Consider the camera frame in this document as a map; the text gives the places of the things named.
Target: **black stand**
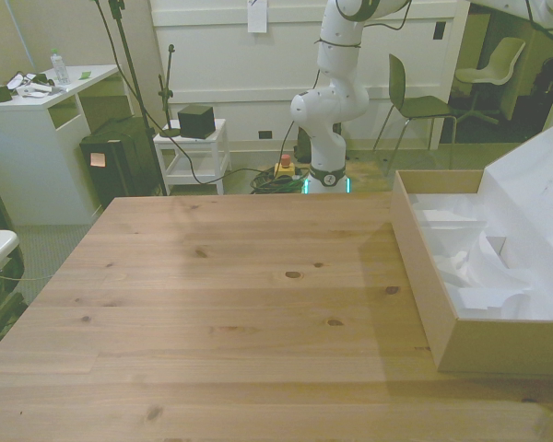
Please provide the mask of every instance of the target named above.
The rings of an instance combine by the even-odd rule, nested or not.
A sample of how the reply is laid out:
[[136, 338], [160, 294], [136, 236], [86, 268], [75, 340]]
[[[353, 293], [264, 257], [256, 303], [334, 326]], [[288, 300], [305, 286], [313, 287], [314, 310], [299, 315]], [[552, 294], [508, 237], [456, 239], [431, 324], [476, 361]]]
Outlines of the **black stand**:
[[173, 136], [179, 136], [181, 134], [180, 129], [172, 129], [172, 123], [170, 121], [170, 111], [168, 109], [168, 100], [171, 97], [174, 97], [174, 93], [169, 88], [170, 83], [170, 66], [172, 63], [172, 53], [174, 51], [174, 45], [171, 44], [168, 47], [168, 73], [166, 74], [166, 87], [164, 87], [164, 83], [162, 81], [162, 75], [158, 75], [159, 79], [159, 87], [162, 89], [160, 92], [158, 92], [158, 95], [162, 97], [162, 109], [164, 112], [166, 112], [166, 122], [168, 123], [168, 129], [161, 132], [159, 136], [163, 136], [164, 138], [172, 138]]
[[141, 92], [139, 91], [139, 85], [137, 84], [137, 75], [135, 74], [133, 60], [131, 59], [131, 53], [129, 52], [129, 46], [127, 44], [127, 38], [125, 37], [123, 24], [121, 23], [121, 9], [125, 9], [125, 3], [124, 0], [109, 0], [109, 6], [111, 7], [112, 18], [114, 18], [114, 20], [117, 22], [119, 34], [121, 35], [121, 42], [123, 43], [123, 49], [125, 51], [125, 56], [127, 57], [127, 64], [129, 64], [129, 70], [131, 71], [131, 77], [133, 79], [135, 95], [137, 98], [137, 102], [139, 103], [139, 109], [141, 110], [141, 116], [143, 117], [144, 125], [146, 126], [149, 148], [151, 150], [151, 155], [154, 158], [154, 164], [156, 165], [156, 172], [158, 174], [158, 181], [160, 184], [162, 195], [167, 196], [168, 193], [166, 192], [166, 185], [164, 184], [164, 177], [162, 175], [161, 165], [159, 164], [158, 154], [156, 153], [156, 147], [154, 146], [153, 137], [155, 131], [149, 126], [149, 121], [147, 120], [146, 106], [144, 105], [143, 98], [141, 97]]

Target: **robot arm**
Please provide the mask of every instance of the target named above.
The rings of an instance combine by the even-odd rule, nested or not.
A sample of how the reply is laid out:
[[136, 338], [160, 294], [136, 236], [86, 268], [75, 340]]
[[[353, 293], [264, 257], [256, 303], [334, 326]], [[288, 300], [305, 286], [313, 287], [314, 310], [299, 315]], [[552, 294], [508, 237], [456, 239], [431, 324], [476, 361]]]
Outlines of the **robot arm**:
[[[553, 38], [553, 0], [468, 1], [527, 19]], [[308, 192], [347, 191], [346, 142], [332, 126], [358, 118], [369, 105], [366, 88], [357, 82], [364, 22], [393, 14], [408, 3], [410, 0], [328, 0], [317, 64], [330, 78], [330, 85], [303, 92], [291, 102], [293, 120], [312, 141]]]

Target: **white shelf unit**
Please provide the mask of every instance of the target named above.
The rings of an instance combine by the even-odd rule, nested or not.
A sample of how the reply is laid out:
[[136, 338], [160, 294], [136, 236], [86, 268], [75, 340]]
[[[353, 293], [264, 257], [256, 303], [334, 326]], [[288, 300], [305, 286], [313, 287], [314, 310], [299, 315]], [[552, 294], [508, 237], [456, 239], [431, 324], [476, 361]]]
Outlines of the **white shelf unit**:
[[0, 103], [0, 196], [16, 226], [91, 224], [99, 211], [79, 144], [91, 125], [131, 108], [116, 65], [67, 70], [65, 92]]
[[[172, 120], [171, 126], [179, 128], [180, 123], [178, 120]], [[217, 186], [219, 195], [224, 194], [224, 189], [223, 180], [218, 179], [225, 174], [227, 169], [231, 169], [226, 126], [224, 119], [215, 119], [216, 130], [206, 139], [184, 138], [182, 136], [172, 138], [193, 161], [194, 173], [200, 181], [217, 180], [212, 184]], [[170, 138], [157, 135], [154, 138], [154, 144], [168, 195], [170, 195], [170, 186], [172, 185], [197, 184], [188, 158]], [[174, 153], [174, 158], [167, 167], [163, 156], [165, 150], [171, 150]]]

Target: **black speaker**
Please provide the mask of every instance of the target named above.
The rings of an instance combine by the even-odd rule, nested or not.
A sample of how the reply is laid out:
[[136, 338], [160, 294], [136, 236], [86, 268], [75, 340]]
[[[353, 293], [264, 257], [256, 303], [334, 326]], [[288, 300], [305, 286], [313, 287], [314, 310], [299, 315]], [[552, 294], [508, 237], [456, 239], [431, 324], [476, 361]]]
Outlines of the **black speaker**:
[[181, 124], [181, 136], [185, 138], [206, 139], [215, 132], [213, 108], [190, 104], [178, 112]]
[[103, 209], [118, 196], [149, 196], [159, 190], [143, 119], [107, 122], [80, 148]]

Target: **plastic bottle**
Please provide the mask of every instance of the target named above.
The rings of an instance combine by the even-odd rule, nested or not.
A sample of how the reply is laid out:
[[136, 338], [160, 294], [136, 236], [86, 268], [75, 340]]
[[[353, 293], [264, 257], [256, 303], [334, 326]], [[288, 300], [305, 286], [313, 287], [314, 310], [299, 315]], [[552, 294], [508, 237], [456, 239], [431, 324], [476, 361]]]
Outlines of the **plastic bottle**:
[[70, 76], [67, 74], [67, 69], [65, 69], [65, 63], [62, 56], [57, 53], [56, 49], [52, 49], [52, 64], [55, 74], [57, 75], [57, 80], [60, 85], [69, 85]]

